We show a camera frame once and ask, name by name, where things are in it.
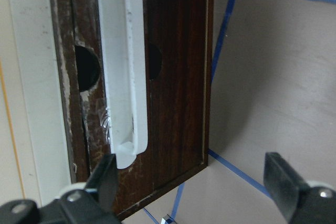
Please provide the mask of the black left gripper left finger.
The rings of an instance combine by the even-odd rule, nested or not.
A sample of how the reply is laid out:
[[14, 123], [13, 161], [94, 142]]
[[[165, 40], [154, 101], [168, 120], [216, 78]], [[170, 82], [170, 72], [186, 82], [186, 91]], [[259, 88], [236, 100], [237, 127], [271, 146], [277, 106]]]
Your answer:
[[88, 192], [105, 211], [111, 211], [118, 189], [118, 169], [115, 154], [104, 155], [86, 182], [77, 182], [64, 187], [59, 198], [75, 189]]

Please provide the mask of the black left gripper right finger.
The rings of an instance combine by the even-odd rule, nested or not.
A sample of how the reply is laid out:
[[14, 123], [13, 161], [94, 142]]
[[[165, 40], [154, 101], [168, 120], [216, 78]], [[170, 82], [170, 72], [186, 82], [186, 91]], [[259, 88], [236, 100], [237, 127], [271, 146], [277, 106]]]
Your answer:
[[265, 154], [264, 185], [287, 223], [330, 222], [330, 186], [306, 181], [279, 153]]

